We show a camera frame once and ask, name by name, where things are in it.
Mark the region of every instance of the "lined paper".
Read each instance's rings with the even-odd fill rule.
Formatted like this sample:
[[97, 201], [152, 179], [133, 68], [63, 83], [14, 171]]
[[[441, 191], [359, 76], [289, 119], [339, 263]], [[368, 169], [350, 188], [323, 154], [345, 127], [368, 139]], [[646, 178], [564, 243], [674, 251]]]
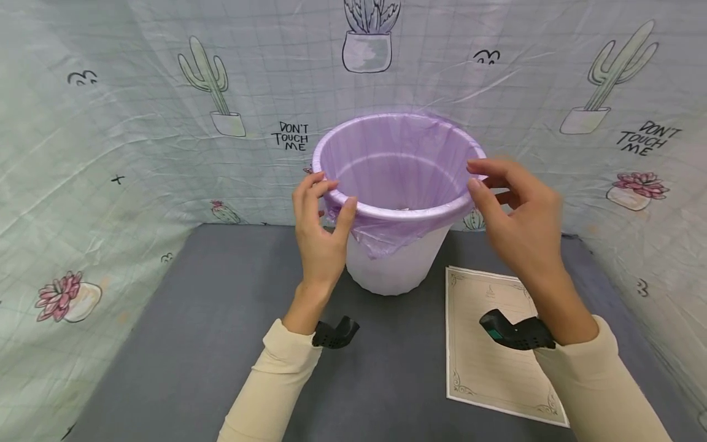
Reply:
[[537, 315], [518, 278], [448, 267], [447, 398], [569, 427], [532, 351], [495, 343], [479, 319], [494, 308], [513, 324]]

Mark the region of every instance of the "person's right hand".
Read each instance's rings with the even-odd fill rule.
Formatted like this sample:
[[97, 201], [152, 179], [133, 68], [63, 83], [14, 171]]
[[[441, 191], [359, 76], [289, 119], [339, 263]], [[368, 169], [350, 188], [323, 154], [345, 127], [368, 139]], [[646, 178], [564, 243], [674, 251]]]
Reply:
[[[469, 180], [469, 193], [484, 216], [486, 233], [501, 259], [523, 280], [564, 268], [560, 256], [562, 198], [514, 161], [469, 160], [467, 170], [487, 175]], [[491, 189], [507, 188], [494, 194]], [[501, 208], [508, 204], [509, 214]]]

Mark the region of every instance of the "plastic bag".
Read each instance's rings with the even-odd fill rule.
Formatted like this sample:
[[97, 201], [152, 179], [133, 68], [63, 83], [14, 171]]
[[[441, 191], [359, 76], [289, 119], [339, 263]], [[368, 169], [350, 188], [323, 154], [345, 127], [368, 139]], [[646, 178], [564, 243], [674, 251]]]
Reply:
[[486, 155], [452, 123], [386, 113], [332, 129], [315, 149], [312, 170], [339, 180], [324, 198], [332, 221], [349, 196], [358, 197], [351, 234], [369, 258], [377, 259], [471, 212], [469, 158]]

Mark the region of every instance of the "black wrist device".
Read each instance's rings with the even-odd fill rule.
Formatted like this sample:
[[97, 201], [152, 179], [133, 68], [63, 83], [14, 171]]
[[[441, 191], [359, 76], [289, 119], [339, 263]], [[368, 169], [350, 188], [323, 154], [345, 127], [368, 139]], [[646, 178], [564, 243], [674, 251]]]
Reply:
[[312, 345], [328, 349], [341, 349], [349, 345], [359, 328], [356, 321], [348, 316], [344, 316], [341, 319], [337, 328], [319, 321], [312, 338]]
[[539, 318], [528, 318], [518, 324], [511, 324], [499, 309], [494, 308], [481, 317], [479, 324], [496, 343], [509, 349], [555, 348], [555, 339]]

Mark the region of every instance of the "cream sleeve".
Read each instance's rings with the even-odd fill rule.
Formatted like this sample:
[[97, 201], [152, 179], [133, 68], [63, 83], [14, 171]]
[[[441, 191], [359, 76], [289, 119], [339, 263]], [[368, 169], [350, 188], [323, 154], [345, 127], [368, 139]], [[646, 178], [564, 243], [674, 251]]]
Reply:
[[562, 401], [579, 442], [670, 442], [665, 428], [619, 358], [602, 318], [590, 342], [537, 349], [535, 358]]
[[312, 375], [322, 347], [314, 335], [297, 335], [280, 320], [270, 327], [265, 349], [250, 371], [218, 434], [218, 442], [279, 442], [302, 387]]

